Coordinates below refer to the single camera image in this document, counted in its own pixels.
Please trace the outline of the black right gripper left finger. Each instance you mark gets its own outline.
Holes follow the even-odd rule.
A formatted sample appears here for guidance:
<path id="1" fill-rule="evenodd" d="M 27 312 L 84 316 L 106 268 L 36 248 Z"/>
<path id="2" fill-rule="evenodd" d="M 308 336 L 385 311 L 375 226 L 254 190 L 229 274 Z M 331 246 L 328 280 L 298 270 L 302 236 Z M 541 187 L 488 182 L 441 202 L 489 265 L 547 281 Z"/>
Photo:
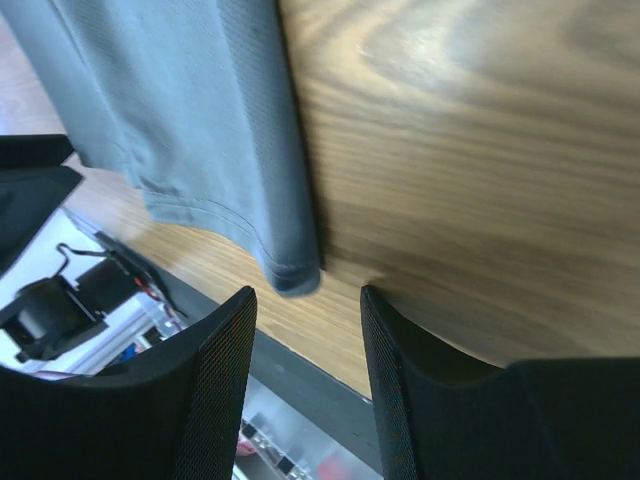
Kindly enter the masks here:
<path id="1" fill-rule="evenodd" d="M 243 287 L 207 317 L 93 376 L 1 372 L 5 479 L 228 479 L 255 337 Z"/>

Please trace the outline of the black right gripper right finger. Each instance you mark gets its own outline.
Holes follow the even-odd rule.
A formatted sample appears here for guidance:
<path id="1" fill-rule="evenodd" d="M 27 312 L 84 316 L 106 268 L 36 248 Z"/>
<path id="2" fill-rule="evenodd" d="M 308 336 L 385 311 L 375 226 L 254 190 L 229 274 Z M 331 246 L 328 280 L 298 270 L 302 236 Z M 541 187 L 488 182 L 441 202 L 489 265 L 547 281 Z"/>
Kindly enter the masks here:
<path id="1" fill-rule="evenodd" d="M 635 479 L 635 358 L 499 368 L 398 312 L 374 287 L 361 325 L 387 479 Z"/>

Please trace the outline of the dark grey t shirt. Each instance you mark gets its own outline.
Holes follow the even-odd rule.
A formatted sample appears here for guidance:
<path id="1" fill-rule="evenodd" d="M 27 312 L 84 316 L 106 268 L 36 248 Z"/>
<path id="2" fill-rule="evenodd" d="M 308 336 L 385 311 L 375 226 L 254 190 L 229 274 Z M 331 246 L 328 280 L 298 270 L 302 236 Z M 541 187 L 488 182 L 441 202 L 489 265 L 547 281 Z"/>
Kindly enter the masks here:
<path id="1" fill-rule="evenodd" d="M 250 253 L 285 297 L 321 257 L 274 1 L 5 1 L 1 12 L 80 156 L 158 222 Z"/>

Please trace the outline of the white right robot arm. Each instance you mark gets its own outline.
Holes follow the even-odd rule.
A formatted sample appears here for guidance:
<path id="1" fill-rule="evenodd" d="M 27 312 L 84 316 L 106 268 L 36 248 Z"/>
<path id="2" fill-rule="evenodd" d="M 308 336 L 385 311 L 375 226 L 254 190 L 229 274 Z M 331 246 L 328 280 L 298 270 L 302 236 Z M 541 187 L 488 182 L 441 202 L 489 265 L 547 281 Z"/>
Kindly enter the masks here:
<path id="1" fill-rule="evenodd" d="M 105 331 L 144 293 L 175 307 L 147 265 L 105 242 L 65 278 L 73 248 L 35 250 L 33 281 L 1 311 L 20 362 Z M 372 286 L 361 326 L 387 479 L 635 479 L 639 362 L 524 360 L 498 368 L 405 318 Z M 228 479 L 257 320 L 250 287 L 175 336 L 94 375 L 1 371 L 5 479 Z"/>

